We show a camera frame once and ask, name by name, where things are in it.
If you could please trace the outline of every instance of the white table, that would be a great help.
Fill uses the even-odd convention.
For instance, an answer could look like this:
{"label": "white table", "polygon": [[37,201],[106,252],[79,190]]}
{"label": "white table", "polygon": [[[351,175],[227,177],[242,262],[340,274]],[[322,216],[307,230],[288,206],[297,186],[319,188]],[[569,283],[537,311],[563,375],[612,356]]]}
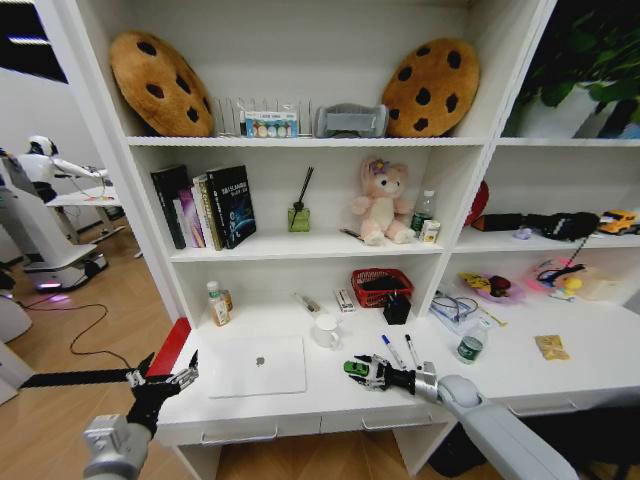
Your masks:
{"label": "white table", "polygon": [[[330,295],[318,301],[336,311]],[[516,415],[572,412],[623,398],[625,403],[640,403],[639,315],[580,298],[568,303],[531,295],[518,306],[478,301],[508,325],[492,328],[486,351],[476,364],[464,365],[454,355],[459,337],[432,314],[421,319],[410,316],[406,325],[388,326],[379,310],[358,308],[343,316],[344,346],[332,352],[313,342],[311,322],[290,298],[259,302],[234,297],[234,318],[229,325],[214,326],[206,313],[198,319],[174,372],[186,367],[196,349],[210,348],[214,338],[301,335],[307,391],[213,400],[208,398],[211,385],[207,371],[211,366],[201,363],[201,377],[164,404],[156,438],[176,451],[195,478],[210,479],[217,469],[221,445],[289,435],[392,429],[407,469],[415,475],[456,420],[441,406],[427,404],[398,388],[367,391],[342,372],[343,362],[355,354],[378,353],[391,359],[380,339],[382,333],[413,366],[403,339],[409,333],[419,357],[433,361],[439,375],[470,378],[482,393]],[[570,360],[543,359],[533,337],[549,334],[561,336]]]}
{"label": "white table", "polygon": [[118,194],[113,187],[93,187],[83,191],[79,190],[77,192],[65,193],[64,195],[58,195],[46,205],[56,212],[56,215],[66,230],[65,233],[71,241],[76,244],[80,241],[78,232],[69,220],[69,217],[67,217],[63,207],[94,207],[96,209],[106,232],[91,243],[100,243],[125,228],[113,225],[106,211],[109,207],[122,206],[118,199]]}

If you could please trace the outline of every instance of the pink bunny plush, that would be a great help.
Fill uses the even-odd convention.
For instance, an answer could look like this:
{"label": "pink bunny plush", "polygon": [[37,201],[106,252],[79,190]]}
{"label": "pink bunny plush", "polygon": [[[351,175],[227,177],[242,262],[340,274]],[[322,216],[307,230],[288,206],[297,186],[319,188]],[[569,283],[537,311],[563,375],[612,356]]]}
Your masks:
{"label": "pink bunny plush", "polygon": [[415,233],[397,216],[411,213],[402,197],[409,168],[377,157],[367,157],[360,166],[362,196],[351,202],[351,210],[362,215],[360,236],[367,245],[382,245],[385,235],[395,243],[409,243]]}

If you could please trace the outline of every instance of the red basket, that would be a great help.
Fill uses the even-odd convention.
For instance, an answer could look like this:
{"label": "red basket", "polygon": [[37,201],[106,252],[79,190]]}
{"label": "red basket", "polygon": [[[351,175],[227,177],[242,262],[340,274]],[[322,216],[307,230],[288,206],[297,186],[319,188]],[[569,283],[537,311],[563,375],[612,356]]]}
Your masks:
{"label": "red basket", "polygon": [[[404,288],[397,290],[365,290],[362,284],[380,277],[390,275],[404,285]],[[364,308],[381,308],[387,302],[387,295],[396,292],[406,297],[411,297],[413,284],[400,270],[394,268],[368,268],[366,270],[355,270],[351,274],[351,286],[358,298],[358,303]]]}

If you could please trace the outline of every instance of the mug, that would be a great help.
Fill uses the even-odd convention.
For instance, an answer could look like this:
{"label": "mug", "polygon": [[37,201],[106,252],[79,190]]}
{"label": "mug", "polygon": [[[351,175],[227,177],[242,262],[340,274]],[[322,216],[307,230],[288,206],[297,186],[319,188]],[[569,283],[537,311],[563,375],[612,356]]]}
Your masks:
{"label": "mug", "polygon": [[327,313],[321,313],[316,317],[311,329],[311,335],[315,342],[323,348],[336,350],[340,347],[340,336],[337,333],[339,320]]}

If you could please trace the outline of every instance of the drawer handle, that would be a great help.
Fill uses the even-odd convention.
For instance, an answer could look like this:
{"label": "drawer handle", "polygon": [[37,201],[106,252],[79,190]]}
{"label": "drawer handle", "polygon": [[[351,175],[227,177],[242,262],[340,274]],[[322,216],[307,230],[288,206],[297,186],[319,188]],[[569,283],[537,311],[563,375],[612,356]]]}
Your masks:
{"label": "drawer handle", "polygon": [[433,417],[429,414],[429,420],[426,422],[415,422],[415,423],[401,423],[396,425],[376,425],[369,426],[367,422],[362,417],[362,428],[367,432],[379,432],[380,430],[391,430],[393,428],[408,428],[408,427],[426,427],[427,425],[433,424]]}
{"label": "drawer handle", "polygon": [[567,413],[567,412],[577,412],[580,410],[578,406],[569,399],[567,400],[567,404],[564,407],[544,407],[544,408],[530,408],[523,411],[518,411],[514,409],[511,405],[508,405],[507,408],[511,413],[513,413],[516,417],[522,417],[524,415],[553,415],[556,413]]}
{"label": "drawer handle", "polygon": [[224,440],[206,440],[207,434],[202,432],[202,437],[200,437],[200,445],[202,445],[203,447],[214,447],[216,445],[231,445],[233,443],[269,442],[271,440],[275,440],[277,436],[278,436],[277,425],[276,425],[275,431],[269,435],[258,435],[256,437],[230,438],[230,439],[224,439]]}

